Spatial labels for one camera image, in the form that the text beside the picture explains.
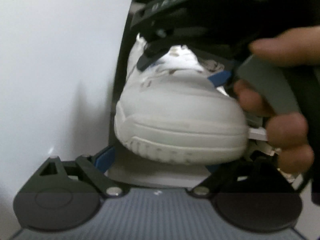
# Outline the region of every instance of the white wall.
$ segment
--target white wall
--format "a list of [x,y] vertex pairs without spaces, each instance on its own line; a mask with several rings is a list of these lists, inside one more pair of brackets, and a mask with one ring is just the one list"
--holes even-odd
[[0,0],[0,238],[17,191],[49,155],[108,144],[116,61],[131,0]]

